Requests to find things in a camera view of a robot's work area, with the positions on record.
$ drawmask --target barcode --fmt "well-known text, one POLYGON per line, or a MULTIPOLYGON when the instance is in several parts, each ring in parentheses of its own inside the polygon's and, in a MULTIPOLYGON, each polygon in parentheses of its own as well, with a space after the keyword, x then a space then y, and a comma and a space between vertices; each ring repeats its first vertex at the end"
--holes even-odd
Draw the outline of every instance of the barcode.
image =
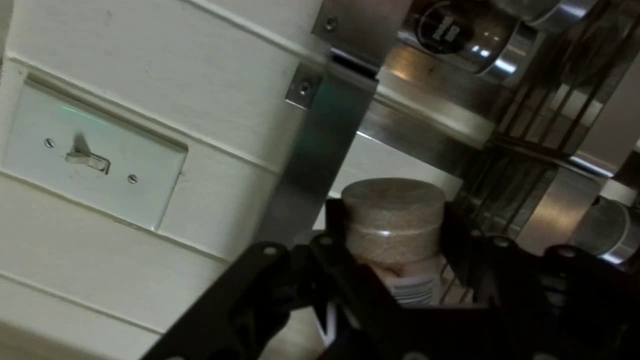
POLYGON ((413 284, 393 284, 389 291, 399 304, 430 305, 436 303, 439 287, 440 282, 431 278, 413 284))

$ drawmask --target bolt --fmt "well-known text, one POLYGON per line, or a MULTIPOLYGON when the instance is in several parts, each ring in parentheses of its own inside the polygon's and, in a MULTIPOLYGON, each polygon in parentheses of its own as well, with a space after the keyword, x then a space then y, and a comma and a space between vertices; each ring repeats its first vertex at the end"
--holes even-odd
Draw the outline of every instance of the bolt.
POLYGON ((322 238, 320 238, 320 243, 322 245, 331 245, 333 244, 333 239, 331 239, 329 236, 323 236, 322 238))
POLYGON ((273 246, 267 246, 262 250, 262 252, 265 255, 275 255, 275 254, 278 254, 278 249, 274 248, 273 246))
POLYGON ((406 353, 402 360, 429 360, 422 352, 408 352, 406 353))
POLYGON ((499 247, 508 247, 510 242, 505 238, 495 238, 493 239, 493 244, 499 247))
POLYGON ((560 249, 558 249, 558 254, 566 258, 572 258, 575 256, 575 251, 566 247, 561 247, 560 249))
POLYGON ((338 18, 335 16, 329 16, 324 24, 324 29, 330 33, 335 31, 338 27, 338 18))
POLYGON ((310 91, 311 91, 311 84, 308 81, 304 81, 302 84, 300 84, 300 87, 298 88, 298 92, 302 96, 307 96, 310 91))
POLYGON ((537 352, 533 355, 532 360, 557 360, 557 357, 546 352, 537 352))

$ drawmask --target label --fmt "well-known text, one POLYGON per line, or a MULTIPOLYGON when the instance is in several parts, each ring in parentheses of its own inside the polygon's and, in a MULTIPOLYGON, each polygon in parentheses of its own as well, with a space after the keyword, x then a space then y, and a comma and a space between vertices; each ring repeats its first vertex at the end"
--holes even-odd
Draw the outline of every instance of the label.
POLYGON ((435 305, 440 300, 440 278, 435 274, 385 279, 385 284, 402 306, 435 305))
POLYGON ((474 36, 473 18, 466 9, 450 1, 440 1, 420 18, 415 35, 420 45, 433 54, 454 54, 464 49, 474 36))

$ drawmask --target black label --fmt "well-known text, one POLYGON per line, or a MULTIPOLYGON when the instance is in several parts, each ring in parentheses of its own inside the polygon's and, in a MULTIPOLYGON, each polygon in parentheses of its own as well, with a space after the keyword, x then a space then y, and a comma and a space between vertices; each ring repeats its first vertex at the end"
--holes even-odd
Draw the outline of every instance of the black label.
POLYGON ((431 53, 454 54, 473 38, 473 18, 460 5, 440 1, 420 18, 415 35, 431 53))

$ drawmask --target light switch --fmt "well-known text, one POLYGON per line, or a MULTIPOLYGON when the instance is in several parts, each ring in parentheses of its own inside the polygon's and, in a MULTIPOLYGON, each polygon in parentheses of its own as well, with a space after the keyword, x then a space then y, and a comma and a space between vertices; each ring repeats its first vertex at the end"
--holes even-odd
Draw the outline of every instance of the light switch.
POLYGON ((3 168, 148 229, 157 229, 187 150, 27 82, 3 168))

